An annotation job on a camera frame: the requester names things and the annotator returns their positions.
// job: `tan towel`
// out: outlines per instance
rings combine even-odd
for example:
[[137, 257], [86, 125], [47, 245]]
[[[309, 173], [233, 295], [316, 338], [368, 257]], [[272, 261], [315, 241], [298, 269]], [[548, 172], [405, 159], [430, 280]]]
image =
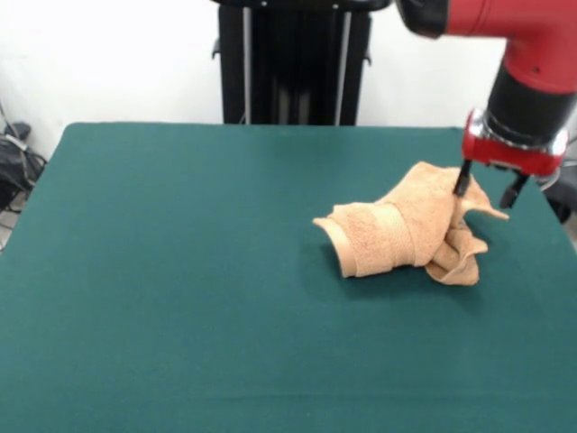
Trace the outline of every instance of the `tan towel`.
[[490, 205], [473, 178], [465, 196], [456, 198], [458, 173], [457, 168], [420, 162], [374, 203], [336, 205], [329, 216], [315, 218], [313, 222], [333, 243], [343, 276], [362, 277], [412, 265], [425, 266], [444, 284], [477, 282], [474, 255], [488, 247], [472, 235], [463, 216], [469, 210], [508, 216]]

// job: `table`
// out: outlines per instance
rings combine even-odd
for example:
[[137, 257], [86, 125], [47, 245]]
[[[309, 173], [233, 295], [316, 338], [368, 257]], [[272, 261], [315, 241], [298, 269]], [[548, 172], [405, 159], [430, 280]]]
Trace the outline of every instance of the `table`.
[[460, 134], [72, 125], [0, 257], [0, 431], [573, 431], [577, 261], [537, 188], [468, 217], [473, 288], [343, 280], [311, 224]]

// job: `crumpled towel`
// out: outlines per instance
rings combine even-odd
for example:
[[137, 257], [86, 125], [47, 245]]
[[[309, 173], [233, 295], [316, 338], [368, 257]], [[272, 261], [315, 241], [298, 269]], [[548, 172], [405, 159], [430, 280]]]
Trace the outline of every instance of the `crumpled towel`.
[[325, 230], [344, 277], [424, 266], [443, 284], [479, 280], [476, 253], [488, 246], [473, 236], [463, 217], [470, 210], [508, 219], [494, 209], [474, 177], [462, 198], [453, 194], [459, 169], [416, 164], [386, 196], [374, 203], [336, 205], [313, 222]]

